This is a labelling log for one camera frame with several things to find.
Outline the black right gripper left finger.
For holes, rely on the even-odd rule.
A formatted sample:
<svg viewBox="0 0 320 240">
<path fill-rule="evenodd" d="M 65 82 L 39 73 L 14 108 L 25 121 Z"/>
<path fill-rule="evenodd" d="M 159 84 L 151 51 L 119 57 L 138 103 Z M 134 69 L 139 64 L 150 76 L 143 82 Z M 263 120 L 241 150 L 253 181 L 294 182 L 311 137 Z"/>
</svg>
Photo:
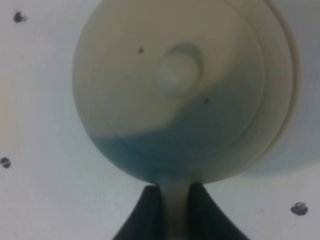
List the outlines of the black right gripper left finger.
<svg viewBox="0 0 320 240">
<path fill-rule="evenodd" d="M 147 185 L 114 240 L 167 240 L 169 213 L 162 190 Z"/>
</svg>

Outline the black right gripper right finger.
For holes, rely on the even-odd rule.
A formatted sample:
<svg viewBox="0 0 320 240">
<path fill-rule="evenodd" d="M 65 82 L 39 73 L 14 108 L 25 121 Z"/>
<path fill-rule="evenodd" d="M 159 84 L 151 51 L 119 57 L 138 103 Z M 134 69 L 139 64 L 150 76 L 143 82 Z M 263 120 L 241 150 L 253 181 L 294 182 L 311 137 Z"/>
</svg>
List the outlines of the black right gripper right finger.
<svg viewBox="0 0 320 240">
<path fill-rule="evenodd" d="M 203 184 L 180 187 L 183 240 L 247 240 L 248 237 L 225 215 Z"/>
</svg>

